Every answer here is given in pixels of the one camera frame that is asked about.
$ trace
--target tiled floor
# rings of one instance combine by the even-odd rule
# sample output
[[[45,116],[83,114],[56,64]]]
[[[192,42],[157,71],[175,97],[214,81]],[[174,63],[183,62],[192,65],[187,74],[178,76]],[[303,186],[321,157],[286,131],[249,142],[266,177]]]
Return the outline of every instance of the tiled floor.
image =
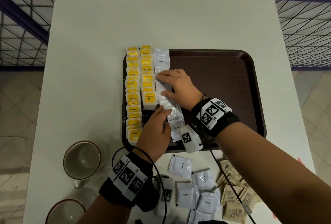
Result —
[[[292,72],[317,175],[331,185],[331,71]],[[0,72],[0,224],[21,224],[42,72]]]

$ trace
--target wire mesh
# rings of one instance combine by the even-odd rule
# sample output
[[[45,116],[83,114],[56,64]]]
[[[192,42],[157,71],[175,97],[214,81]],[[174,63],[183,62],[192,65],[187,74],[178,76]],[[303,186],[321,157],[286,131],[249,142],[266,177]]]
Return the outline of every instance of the wire mesh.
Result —
[[[12,0],[49,31],[54,0]],[[331,3],[276,0],[292,67],[331,67]],[[0,65],[44,66],[47,47],[0,13]]]

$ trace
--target person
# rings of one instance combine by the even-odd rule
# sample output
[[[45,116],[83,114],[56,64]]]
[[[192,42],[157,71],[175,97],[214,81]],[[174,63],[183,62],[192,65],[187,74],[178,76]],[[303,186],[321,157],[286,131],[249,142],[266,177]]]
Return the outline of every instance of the person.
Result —
[[[201,101],[202,93],[184,70],[165,70],[156,79],[173,86],[174,93],[161,94],[185,109],[192,110]],[[136,144],[153,162],[168,147],[171,128],[165,119],[170,113],[171,110],[160,106]],[[331,187],[290,155],[241,122],[230,124],[215,139],[230,163],[281,223],[331,223]],[[132,152],[150,162],[141,151]],[[111,203],[99,195],[78,224],[125,224],[130,211],[130,207]]]

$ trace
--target brown mug rim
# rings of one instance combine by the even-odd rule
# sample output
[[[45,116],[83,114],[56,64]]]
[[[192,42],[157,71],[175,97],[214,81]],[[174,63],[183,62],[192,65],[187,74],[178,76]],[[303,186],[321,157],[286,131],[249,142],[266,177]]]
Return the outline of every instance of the brown mug rim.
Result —
[[[100,155],[100,159],[99,159],[99,163],[98,163],[98,165],[97,165],[97,168],[93,171],[93,173],[92,173],[91,175],[89,175],[89,176],[87,176],[87,177],[85,177],[85,178],[82,178],[82,179],[74,178],[74,177],[70,176],[70,175],[68,174],[68,172],[66,171],[66,168],[64,167],[64,159],[65,159],[65,157],[66,157],[67,152],[70,150],[70,148],[72,148],[74,145],[79,144],[79,143],[90,143],[90,144],[94,145],[94,146],[97,148],[97,150],[98,150],[98,152],[99,152],[99,155]],[[101,159],[102,159],[101,156],[102,156],[102,155],[101,155],[101,151],[100,151],[99,147],[98,147],[96,144],[94,144],[93,142],[91,142],[91,141],[88,141],[88,140],[82,140],[82,141],[78,141],[78,142],[76,142],[76,143],[73,143],[73,144],[67,149],[67,151],[65,152],[65,154],[64,154],[64,156],[63,156],[63,169],[64,169],[64,172],[66,172],[66,174],[67,174],[70,178],[72,178],[72,179],[74,179],[74,180],[86,180],[86,179],[90,178],[93,174],[95,174],[95,173],[97,172],[97,170],[99,169],[100,164],[101,164]]]
[[[82,208],[83,208],[83,210],[84,210],[84,213],[86,212],[86,208],[78,201],[78,200],[76,200],[76,199],[64,199],[64,200],[61,200],[61,201],[59,201],[59,202],[57,202],[54,206],[52,206],[52,208],[48,211],[48,214],[47,214],[47,216],[46,216],[46,220],[45,220],[45,224],[47,224],[47,222],[48,222],[48,218],[49,218],[49,216],[50,216],[50,214],[51,214],[51,212],[53,211],[53,209],[54,208],[56,208],[58,205],[60,205],[61,203],[63,203],[63,202],[65,202],[65,201],[74,201],[74,202],[76,202],[76,203],[78,203]]]

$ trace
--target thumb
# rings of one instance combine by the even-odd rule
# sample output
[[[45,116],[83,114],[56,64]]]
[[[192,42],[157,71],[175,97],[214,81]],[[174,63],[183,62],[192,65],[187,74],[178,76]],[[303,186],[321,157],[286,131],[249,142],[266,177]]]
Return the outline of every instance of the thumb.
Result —
[[[176,95],[175,95],[175,93],[173,93],[171,91],[165,90],[165,91],[161,92],[161,95],[167,97],[170,100],[175,101]]]
[[[171,127],[170,127],[170,123],[166,122],[163,125],[163,134],[165,134],[166,136],[171,136]]]

